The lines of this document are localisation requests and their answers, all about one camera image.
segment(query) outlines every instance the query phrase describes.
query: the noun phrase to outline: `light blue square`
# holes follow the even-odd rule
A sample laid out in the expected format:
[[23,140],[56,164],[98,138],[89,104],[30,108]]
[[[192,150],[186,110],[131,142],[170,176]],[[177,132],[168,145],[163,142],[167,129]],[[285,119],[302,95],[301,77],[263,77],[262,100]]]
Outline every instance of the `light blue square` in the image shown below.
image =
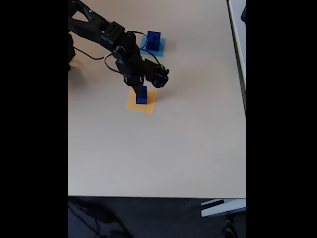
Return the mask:
[[[143,37],[142,37],[142,41],[141,41],[140,48],[143,47],[143,45],[145,44],[146,41],[147,41],[147,38],[146,38],[145,36],[143,36]],[[151,53],[152,53],[153,55],[155,55],[155,56],[163,57],[163,55],[164,55],[164,48],[165,48],[165,42],[166,42],[166,39],[161,37],[161,39],[160,39],[160,41],[159,41],[159,49],[158,49],[158,51],[149,51],[149,52],[151,52]],[[150,54],[147,53],[146,51],[141,51],[141,54],[150,55]]]

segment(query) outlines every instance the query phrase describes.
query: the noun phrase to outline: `floor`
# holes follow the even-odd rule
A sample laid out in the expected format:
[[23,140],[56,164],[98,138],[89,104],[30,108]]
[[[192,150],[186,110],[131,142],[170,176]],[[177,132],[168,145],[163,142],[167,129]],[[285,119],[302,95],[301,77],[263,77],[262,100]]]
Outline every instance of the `floor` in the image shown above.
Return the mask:
[[[177,198],[103,198],[81,197],[114,211],[133,238],[221,238],[224,216],[201,217],[199,204],[206,199]],[[89,225],[96,229],[94,219],[71,206]],[[246,212],[234,214],[235,229],[239,238],[246,237]],[[101,224],[101,234],[121,231],[118,224]],[[68,237],[94,238],[80,220],[68,210]]]

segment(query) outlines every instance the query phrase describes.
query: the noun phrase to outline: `wire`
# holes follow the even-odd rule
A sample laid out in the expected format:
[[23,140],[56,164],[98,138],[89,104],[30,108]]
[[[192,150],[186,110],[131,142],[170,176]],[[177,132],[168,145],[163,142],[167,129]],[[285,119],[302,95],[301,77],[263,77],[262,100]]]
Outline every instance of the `wire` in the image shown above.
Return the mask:
[[[158,65],[159,65],[159,67],[160,67],[160,69],[161,69],[162,75],[163,75],[163,74],[164,74],[163,68],[162,68],[162,65],[159,63],[159,60],[155,57],[155,55],[153,55],[152,52],[143,49],[143,48],[147,45],[147,43],[148,43],[148,41],[149,41],[148,36],[147,36],[146,34],[140,32],[140,31],[131,31],[131,32],[144,35],[144,36],[147,38],[147,41],[145,42],[145,44],[144,44],[141,48],[137,48],[137,49],[135,49],[135,50],[131,50],[131,51],[129,51],[128,53],[130,53],[130,52],[132,52],[132,51],[145,51],[145,52],[149,53],[149,54],[156,60],[156,62],[158,63]],[[115,69],[111,68],[111,67],[107,64],[106,59],[107,59],[109,56],[112,56],[112,53],[109,53],[109,54],[105,55],[105,57],[103,57],[106,66],[107,66],[108,69],[110,69],[111,71],[116,72],[116,73],[120,73],[118,70],[115,70]]]
[[78,215],[73,211],[73,209],[71,209],[71,207],[69,206],[69,204],[68,204],[68,208],[69,208],[69,210],[71,211],[71,213],[72,213],[75,217],[77,217],[80,221],[82,221],[82,223],[84,223],[84,224],[85,224],[90,230],[92,230],[96,235],[99,235],[99,236],[101,237],[101,235],[100,235],[99,233],[97,233],[97,231],[95,231],[94,228],[92,228],[91,226],[89,226],[89,225],[87,224],[87,222],[84,221],[84,219],[82,219],[80,216],[78,216]]
[[139,48],[139,50],[143,49],[143,48],[148,44],[148,41],[149,41],[148,36],[147,36],[146,34],[144,34],[143,32],[140,32],[140,31],[131,31],[131,32],[133,32],[133,33],[138,33],[138,34],[142,34],[142,35],[144,35],[144,36],[147,38],[147,41],[145,42],[145,44],[143,45],[143,47],[142,47],[142,48]]
[[120,73],[118,70],[115,70],[115,69],[113,69],[113,68],[110,68],[109,65],[107,64],[106,59],[107,59],[109,56],[112,56],[112,53],[109,53],[109,54],[105,55],[105,57],[104,57],[104,59],[105,59],[105,64],[107,65],[108,69],[110,69],[110,70],[113,71],[113,72]]
[[102,59],[104,58],[104,57],[101,57],[101,58],[94,58],[94,57],[90,56],[89,54],[87,54],[87,53],[85,53],[85,52],[81,51],[80,49],[78,49],[78,48],[76,48],[76,47],[74,47],[74,49],[76,49],[76,50],[78,50],[79,52],[81,52],[81,53],[83,53],[83,54],[87,55],[89,58],[91,58],[91,59],[93,59],[93,60],[102,60]]
[[98,223],[98,221],[95,219],[95,223],[96,223],[96,226],[97,226],[97,232],[96,232],[96,235],[95,235],[95,237],[94,238],[97,238],[98,237],[98,235],[100,235],[100,225],[99,225],[99,223]]

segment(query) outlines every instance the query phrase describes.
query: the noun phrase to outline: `orange paper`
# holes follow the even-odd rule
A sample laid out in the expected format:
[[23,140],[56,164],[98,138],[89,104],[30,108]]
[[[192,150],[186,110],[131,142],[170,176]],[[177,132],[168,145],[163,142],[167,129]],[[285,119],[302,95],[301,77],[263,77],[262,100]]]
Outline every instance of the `orange paper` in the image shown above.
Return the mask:
[[130,88],[127,106],[125,107],[126,110],[153,114],[155,99],[157,97],[157,91],[148,89],[148,103],[147,104],[137,104],[135,97],[136,97],[136,94],[133,88]]

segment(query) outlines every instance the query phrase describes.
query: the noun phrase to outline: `white table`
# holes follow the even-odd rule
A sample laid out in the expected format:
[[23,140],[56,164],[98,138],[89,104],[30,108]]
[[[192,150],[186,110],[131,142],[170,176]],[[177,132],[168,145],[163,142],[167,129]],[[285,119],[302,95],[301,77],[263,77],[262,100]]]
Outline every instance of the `white table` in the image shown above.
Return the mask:
[[[83,1],[126,30],[160,31],[159,60],[170,74],[153,115],[128,111],[122,75],[76,52],[68,72],[68,195],[246,198],[246,117],[226,1]],[[92,56],[108,53],[73,39]]]

